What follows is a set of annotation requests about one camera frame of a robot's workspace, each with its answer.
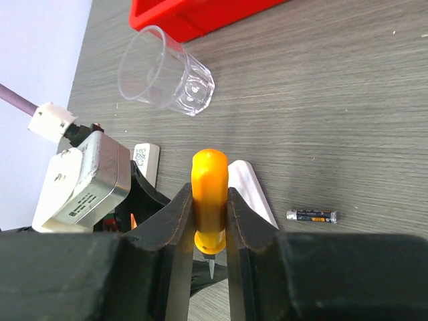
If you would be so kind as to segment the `orange handle screwdriver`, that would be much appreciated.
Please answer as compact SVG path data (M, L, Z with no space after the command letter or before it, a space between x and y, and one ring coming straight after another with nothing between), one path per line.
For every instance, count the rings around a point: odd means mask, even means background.
M225 218L228 198L228 158L215 149L193 157L191 188L195 217L195 245L215 274L216 255L226 246Z

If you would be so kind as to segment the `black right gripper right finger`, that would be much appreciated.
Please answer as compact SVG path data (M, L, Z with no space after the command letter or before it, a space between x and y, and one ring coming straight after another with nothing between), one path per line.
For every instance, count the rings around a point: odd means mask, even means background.
M232 320L426 320L427 240L286 233L228 192Z

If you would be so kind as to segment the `AAA battery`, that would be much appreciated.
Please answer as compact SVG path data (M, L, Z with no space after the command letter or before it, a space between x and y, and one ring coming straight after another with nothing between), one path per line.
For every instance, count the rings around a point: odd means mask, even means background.
M338 214L336 211L289 210L286 213L286 218L293 221L338 223Z

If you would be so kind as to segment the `long white remote control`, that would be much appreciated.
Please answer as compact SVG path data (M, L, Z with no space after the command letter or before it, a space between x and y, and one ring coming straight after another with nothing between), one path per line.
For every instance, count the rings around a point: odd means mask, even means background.
M145 179L155 188L158 175L160 147L151 143L140 143L134 146L133 161Z

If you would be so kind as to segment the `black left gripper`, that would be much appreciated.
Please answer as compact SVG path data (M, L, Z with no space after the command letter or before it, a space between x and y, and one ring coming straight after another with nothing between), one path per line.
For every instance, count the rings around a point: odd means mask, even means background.
M170 199L147 181L133 160L130 162L130 173L131 189L128 196L95 224L93 232L126 233L170 203Z

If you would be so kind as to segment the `white remote with black batteries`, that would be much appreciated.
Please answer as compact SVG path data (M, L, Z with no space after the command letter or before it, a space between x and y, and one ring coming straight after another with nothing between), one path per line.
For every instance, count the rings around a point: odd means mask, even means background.
M236 189L253 211L278 229L277 221L252 165L246 160L236 160L228 166L228 171L228 187Z

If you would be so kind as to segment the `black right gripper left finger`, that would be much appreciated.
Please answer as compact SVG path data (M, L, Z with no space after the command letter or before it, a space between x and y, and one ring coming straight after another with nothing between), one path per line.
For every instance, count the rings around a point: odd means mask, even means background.
M193 260L190 184L125 234L1 234L2 320L184 320Z

